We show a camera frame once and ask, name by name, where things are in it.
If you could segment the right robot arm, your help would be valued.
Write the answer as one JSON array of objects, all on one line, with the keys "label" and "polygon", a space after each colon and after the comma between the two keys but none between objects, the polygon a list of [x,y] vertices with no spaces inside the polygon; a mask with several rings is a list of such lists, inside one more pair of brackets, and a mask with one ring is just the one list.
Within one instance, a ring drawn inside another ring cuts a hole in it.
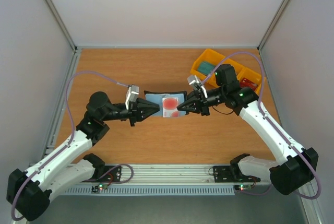
[{"label": "right robot arm", "polygon": [[295,192],[311,180],[318,180],[316,150],[306,149],[295,141],[266,110],[259,96],[251,88],[240,86],[234,67],[222,64],[213,74],[218,87],[211,90],[206,90],[197,76],[188,77],[193,91],[178,110],[209,116],[210,107],[225,104],[253,128],[275,158],[270,161],[241,154],[230,161],[232,178],[240,181],[254,176],[271,182],[283,195]]}]

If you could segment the circuit board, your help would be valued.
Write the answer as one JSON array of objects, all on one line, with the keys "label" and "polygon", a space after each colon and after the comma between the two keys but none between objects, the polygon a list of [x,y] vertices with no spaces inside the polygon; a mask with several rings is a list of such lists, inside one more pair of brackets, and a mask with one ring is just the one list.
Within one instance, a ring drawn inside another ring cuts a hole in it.
[{"label": "circuit board", "polygon": [[98,184],[98,185],[93,185],[91,187],[91,193],[96,194],[96,193],[101,193],[104,190],[108,189],[108,185],[107,184]]},{"label": "circuit board", "polygon": [[239,184],[234,186],[234,189],[237,191],[247,191],[251,190],[252,188],[253,188],[252,185],[245,185],[245,184]]}]

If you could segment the left aluminium rail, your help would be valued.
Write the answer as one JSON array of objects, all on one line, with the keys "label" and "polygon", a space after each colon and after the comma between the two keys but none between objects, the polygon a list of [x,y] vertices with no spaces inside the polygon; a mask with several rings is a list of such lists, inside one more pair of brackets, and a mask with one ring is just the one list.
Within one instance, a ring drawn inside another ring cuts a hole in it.
[{"label": "left aluminium rail", "polygon": [[41,158],[43,159],[46,157],[51,151],[53,151],[58,133],[62,124],[63,116],[65,113],[65,94],[66,89],[68,87],[68,81],[72,77],[72,75],[76,72],[80,55],[81,55],[81,47],[76,47],[72,57],[70,58],[69,66],[65,73],[65,78],[61,86],[61,90],[59,93],[59,96],[57,98],[56,106],[51,118],[50,125],[48,127],[46,138],[45,138],[45,144],[42,148],[42,155]]}]

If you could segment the red card stack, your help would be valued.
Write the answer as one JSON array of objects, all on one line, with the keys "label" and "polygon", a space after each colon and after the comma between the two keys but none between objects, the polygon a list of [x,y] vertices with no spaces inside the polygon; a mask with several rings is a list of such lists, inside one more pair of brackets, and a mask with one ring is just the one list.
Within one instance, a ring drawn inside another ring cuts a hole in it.
[{"label": "red card stack", "polygon": [[243,78],[241,81],[240,81],[240,87],[244,88],[244,87],[248,87],[250,88],[251,90],[255,91],[258,87],[258,85],[254,82],[252,82],[251,80],[247,79],[247,78]]}]

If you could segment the front aluminium rail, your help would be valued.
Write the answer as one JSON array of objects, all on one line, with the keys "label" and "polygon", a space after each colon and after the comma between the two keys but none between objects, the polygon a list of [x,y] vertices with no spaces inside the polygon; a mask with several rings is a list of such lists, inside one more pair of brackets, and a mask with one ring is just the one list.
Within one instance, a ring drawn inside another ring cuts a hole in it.
[{"label": "front aluminium rail", "polygon": [[81,160],[63,168],[48,165],[40,169],[40,163],[23,172],[23,181],[36,182],[42,190],[50,186],[66,188],[79,183],[111,185],[212,185],[215,184],[211,164],[121,164],[120,182],[84,182],[90,179],[95,170],[106,165],[92,164]]}]

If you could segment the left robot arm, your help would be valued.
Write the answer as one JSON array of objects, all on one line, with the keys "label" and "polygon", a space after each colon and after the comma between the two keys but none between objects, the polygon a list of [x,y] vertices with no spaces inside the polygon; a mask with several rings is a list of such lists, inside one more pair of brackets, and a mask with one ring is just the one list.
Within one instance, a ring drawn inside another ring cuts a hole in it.
[{"label": "left robot arm", "polygon": [[103,161],[87,155],[78,166],[67,166],[89,150],[108,132],[111,120],[129,120],[134,126],[160,110],[156,103],[138,97],[129,90],[124,103],[113,104],[102,91],[91,95],[81,122],[70,136],[47,157],[24,171],[15,169],[8,177],[6,199],[11,204],[14,221],[33,221],[40,217],[50,202],[73,184],[104,178]]}]

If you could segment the yellow bin with red cards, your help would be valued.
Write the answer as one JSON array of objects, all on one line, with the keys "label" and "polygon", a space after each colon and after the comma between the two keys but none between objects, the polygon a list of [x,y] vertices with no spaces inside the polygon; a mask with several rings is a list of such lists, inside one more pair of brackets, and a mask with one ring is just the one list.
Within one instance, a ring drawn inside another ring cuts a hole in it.
[{"label": "yellow bin with red cards", "polygon": [[261,85],[262,85],[262,76],[261,74],[253,71],[252,69],[245,68],[238,76],[237,79],[240,82],[243,78],[247,78],[251,80],[252,82],[256,83],[258,85],[257,89],[254,91],[257,95],[260,94]]}]

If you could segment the left circuit board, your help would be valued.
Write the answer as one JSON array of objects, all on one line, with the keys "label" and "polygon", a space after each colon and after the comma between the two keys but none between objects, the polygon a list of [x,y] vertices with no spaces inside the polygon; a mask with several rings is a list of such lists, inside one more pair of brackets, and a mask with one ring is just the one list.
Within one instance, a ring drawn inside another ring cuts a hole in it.
[{"label": "left circuit board", "polygon": [[104,190],[108,189],[108,185],[107,184],[98,184],[98,185],[93,185],[91,187],[91,193],[96,194],[96,193],[101,193]]}]

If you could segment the right circuit board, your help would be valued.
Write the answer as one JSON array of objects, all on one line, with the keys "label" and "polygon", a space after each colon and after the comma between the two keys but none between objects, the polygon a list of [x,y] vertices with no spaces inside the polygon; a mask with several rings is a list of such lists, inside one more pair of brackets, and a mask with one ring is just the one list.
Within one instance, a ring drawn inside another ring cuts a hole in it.
[{"label": "right circuit board", "polygon": [[252,188],[253,188],[252,185],[245,185],[245,184],[239,184],[234,186],[234,189],[237,191],[247,191],[251,190]]}]

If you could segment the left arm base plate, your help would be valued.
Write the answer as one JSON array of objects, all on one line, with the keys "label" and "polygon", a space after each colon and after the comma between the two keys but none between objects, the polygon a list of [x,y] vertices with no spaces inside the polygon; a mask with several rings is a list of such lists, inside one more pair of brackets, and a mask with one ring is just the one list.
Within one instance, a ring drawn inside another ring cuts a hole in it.
[{"label": "left arm base plate", "polygon": [[120,182],[122,168],[117,166],[104,166],[96,169],[93,176],[83,182]]}]

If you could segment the yellow bin with circle cards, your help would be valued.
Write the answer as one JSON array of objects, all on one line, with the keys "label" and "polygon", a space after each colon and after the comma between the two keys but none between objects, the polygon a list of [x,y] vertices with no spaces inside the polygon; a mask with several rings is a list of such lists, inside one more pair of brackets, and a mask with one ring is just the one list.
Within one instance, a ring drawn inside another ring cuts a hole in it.
[{"label": "yellow bin with circle cards", "polygon": [[244,65],[242,65],[239,62],[234,61],[230,58],[228,60],[226,60],[225,63],[230,64],[231,66],[233,66],[237,76],[246,68]]}]

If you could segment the green card stack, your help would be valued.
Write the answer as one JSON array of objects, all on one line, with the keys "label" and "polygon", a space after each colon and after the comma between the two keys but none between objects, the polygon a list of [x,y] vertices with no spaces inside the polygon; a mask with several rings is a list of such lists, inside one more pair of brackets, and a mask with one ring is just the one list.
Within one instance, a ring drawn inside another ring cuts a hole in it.
[{"label": "green card stack", "polygon": [[203,61],[199,64],[197,71],[200,72],[201,74],[207,76],[209,75],[212,70],[215,68],[215,65],[212,65],[209,62]]}]

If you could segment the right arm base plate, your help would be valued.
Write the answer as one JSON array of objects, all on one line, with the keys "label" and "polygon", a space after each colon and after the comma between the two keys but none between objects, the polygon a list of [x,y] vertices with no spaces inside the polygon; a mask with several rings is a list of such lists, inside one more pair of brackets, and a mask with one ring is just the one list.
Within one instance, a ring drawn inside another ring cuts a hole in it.
[{"label": "right arm base plate", "polygon": [[213,166],[212,175],[216,183],[245,183],[245,182],[260,182],[261,179],[249,175],[243,175],[239,169],[231,168],[231,166]]}]

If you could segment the aluminium rail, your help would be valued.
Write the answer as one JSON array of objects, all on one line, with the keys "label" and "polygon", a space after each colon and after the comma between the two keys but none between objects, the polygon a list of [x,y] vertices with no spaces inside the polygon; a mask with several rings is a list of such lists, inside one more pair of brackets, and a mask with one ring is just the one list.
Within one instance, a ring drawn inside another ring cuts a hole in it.
[{"label": "aluminium rail", "polygon": [[57,98],[56,106],[51,118],[50,125],[48,127],[46,138],[45,138],[45,144],[42,148],[42,155],[41,158],[43,159],[46,157],[51,151],[53,151],[58,133],[62,124],[63,116],[65,113],[65,94],[66,89],[68,87],[68,81],[72,77],[72,75],[76,72],[80,55],[81,55],[81,47],[76,47],[72,57],[70,58],[69,66],[65,73],[65,78],[61,86],[61,90],[59,93],[59,96]]},{"label": "aluminium rail", "polygon": [[40,163],[23,172],[23,181],[36,182],[42,190],[50,186],[66,188],[79,183],[111,185],[212,185],[215,184],[211,164],[121,164],[120,182],[84,182],[90,179],[95,170],[106,165],[92,164],[81,160],[63,168],[48,165],[40,169]]}]

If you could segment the black card holder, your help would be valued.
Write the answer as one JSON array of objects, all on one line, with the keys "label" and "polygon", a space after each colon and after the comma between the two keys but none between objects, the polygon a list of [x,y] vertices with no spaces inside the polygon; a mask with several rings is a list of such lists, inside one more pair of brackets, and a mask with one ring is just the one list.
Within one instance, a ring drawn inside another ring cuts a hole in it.
[{"label": "black card holder", "polygon": [[[179,92],[150,92],[144,91],[145,99],[147,101],[156,103],[160,106],[160,111],[155,113],[153,116],[162,116],[162,99],[166,97],[177,97],[179,100],[179,104],[185,102],[187,92],[186,91],[179,91]],[[188,113],[180,111],[180,117],[186,116]]]}]

